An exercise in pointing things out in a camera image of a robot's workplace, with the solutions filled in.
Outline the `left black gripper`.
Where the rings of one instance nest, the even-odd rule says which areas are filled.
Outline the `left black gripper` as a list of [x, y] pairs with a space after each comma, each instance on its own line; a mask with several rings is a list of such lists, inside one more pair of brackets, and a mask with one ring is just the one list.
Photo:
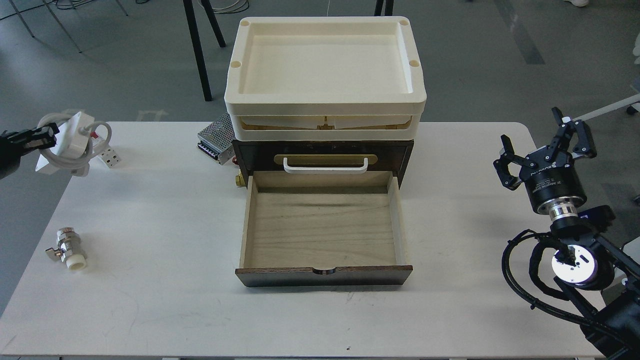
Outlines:
[[19, 168], [25, 150], [45, 150], [55, 146], [59, 132], [56, 123], [34, 129], [4, 131], [0, 136], [0, 178], [6, 178]]

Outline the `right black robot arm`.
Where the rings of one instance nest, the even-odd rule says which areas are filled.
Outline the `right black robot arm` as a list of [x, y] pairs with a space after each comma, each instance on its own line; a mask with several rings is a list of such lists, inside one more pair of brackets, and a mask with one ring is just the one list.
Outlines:
[[[521, 157], [510, 137], [493, 166], [503, 187], [525, 185], [533, 212], [551, 219], [548, 232], [526, 229], [509, 240], [502, 255], [502, 274], [531, 309], [540, 309], [580, 326], [585, 339], [608, 360], [639, 358], [639, 264], [604, 237], [615, 219], [610, 206], [579, 212], [587, 196], [575, 169], [579, 158], [597, 155], [589, 125], [552, 110], [558, 131], [551, 142]], [[571, 302], [579, 315], [552, 306], [527, 292], [515, 280], [511, 253], [535, 239], [528, 274], [547, 296]]]

